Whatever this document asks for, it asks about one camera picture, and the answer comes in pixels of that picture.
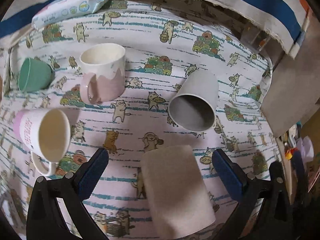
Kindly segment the cat print bed sheet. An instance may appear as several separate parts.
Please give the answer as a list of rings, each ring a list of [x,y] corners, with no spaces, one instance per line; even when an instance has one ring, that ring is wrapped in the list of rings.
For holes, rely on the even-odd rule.
[[[13,131],[23,109],[60,108],[70,119],[71,144],[55,179],[75,172],[99,147],[110,152],[109,165],[84,205],[111,239],[158,238],[140,171],[146,151],[184,144],[193,148],[216,222],[192,239],[212,237],[236,206],[212,166],[215,149],[225,150],[245,172],[270,177],[268,167],[279,150],[260,105],[271,85],[272,64],[234,36],[241,24],[227,17],[218,25],[219,14],[200,1],[111,0],[95,14],[27,29],[13,43],[1,45],[1,195],[7,201],[4,212],[21,236],[39,175]],[[100,43],[125,48],[125,90],[110,102],[89,105],[80,97],[80,55]],[[28,57],[54,71],[46,89],[19,91],[18,75]],[[169,101],[197,70],[214,73],[219,83],[217,124],[205,132],[188,131],[168,114]]]

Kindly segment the green plastic cup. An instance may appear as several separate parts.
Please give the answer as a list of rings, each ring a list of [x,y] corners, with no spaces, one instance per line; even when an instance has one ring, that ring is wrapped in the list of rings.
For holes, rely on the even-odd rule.
[[[26,58],[18,75],[19,91],[29,93],[46,89],[54,80],[55,74],[47,63]]]

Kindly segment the grey mug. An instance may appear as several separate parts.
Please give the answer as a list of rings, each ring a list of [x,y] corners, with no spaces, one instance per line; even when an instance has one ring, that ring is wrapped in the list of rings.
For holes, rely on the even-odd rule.
[[[205,132],[216,125],[218,92],[216,76],[207,70],[197,70],[170,100],[169,116],[188,131]]]

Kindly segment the white mug with pink text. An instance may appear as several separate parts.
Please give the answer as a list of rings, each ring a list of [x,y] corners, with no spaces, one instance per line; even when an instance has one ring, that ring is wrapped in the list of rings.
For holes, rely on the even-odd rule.
[[[71,142],[71,125],[60,109],[21,110],[14,118],[14,132],[27,146],[37,171],[45,177],[56,172]]]

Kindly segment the pink and cream mug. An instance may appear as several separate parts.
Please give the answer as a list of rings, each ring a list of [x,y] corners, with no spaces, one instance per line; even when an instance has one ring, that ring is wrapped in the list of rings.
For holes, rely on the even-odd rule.
[[[85,104],[112,101],[125,90],[125,48],[97,44],[80,55],[80,97]]]

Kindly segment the beige square cup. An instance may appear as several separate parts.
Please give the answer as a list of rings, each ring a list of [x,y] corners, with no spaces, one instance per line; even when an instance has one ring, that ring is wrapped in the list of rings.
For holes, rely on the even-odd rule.
[[[189,236],[215,222],[191,146],[148,151],[140,165],[152,222],[161,239]]]

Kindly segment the wet wipes pack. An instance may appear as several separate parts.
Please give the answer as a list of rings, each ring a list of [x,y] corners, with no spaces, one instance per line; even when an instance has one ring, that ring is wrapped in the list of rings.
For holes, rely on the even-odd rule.
[[[92,14],[108,0],[55,0],[40,10],[31,20],[31,26],[41,29],[69,18]]]

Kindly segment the wooden bed side panel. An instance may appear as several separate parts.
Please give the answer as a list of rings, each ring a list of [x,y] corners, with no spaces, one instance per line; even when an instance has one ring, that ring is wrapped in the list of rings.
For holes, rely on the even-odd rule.
[[[306,123],[319,109],[319,21],[310,17],[295,59],[285,55],[273,72],[261,110],[278,137],[293,124]]]

